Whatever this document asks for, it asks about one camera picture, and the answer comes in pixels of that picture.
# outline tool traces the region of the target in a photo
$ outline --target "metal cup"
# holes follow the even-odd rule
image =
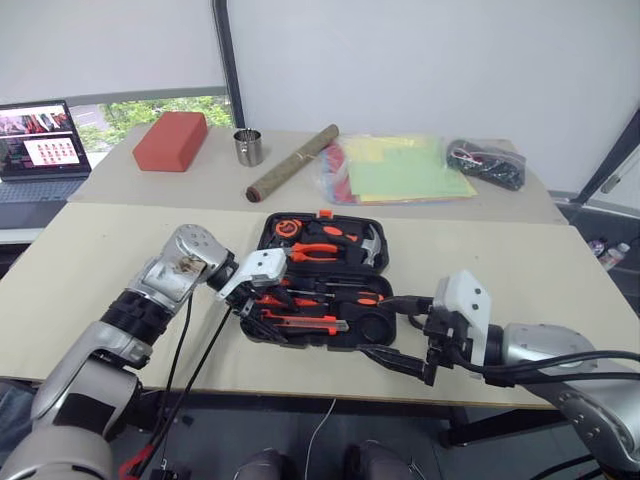
[[[245,128],[233,134],[236,141],[238,161],[245,167],[255,167],[262,163],[262,135],[257,130]]]

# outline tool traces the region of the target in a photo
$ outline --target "laptop screen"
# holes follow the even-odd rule
[[[64,101],[0,106],[3,180],[76,176],[90,171]]]

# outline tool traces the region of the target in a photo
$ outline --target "green paper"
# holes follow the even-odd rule
[[[475,195],[460,172],[444,166],[439,140],[427,137],[406,146],[380,140],[358,139],[357,148],[346,148],[351,191],[361,200]]]

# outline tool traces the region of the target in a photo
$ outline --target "laptop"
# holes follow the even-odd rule
[[[0,105],[0,229],[45,227],[90,172],[64,100]]]

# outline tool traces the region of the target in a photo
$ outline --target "black tool case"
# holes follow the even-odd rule
[[[373,242],[372,228],[379,238],[379,252],[373,257],[373,265],[369,265],[366,263],[369,255],[362,242]],[[352,350],[367,343],[391,344],[396,336],[395,314],[377,306],[379,300],[393,295],[389,282],[380,276],[389,263],[382,225],[367,218],[334,216],[330,211],[275,213],[265,223],[258,248],[294,248],[300,244],[335,245],[337,252],[313,250],[302,253],[329,260],[294,261],[293,257],[299,257],[300,253],[289,256],[282,285],[267,289],[267,296],[256,301],[254,308],[261,321],[279,324],[278,331],[286,342],[267,339],[252,322],[242,320],[240,325],[247,337],[285,346],[327,345],[339,350]],[[302,291],[315,295],[299,293]],[[283,295],[290,296],[288,304]],[[348,330],[331,334],[325,328],[288,328],[282,323],[282,317],[292,316],[335,317],[345,321]],[[327,325],[333,324],[331,319],[327,322]]]

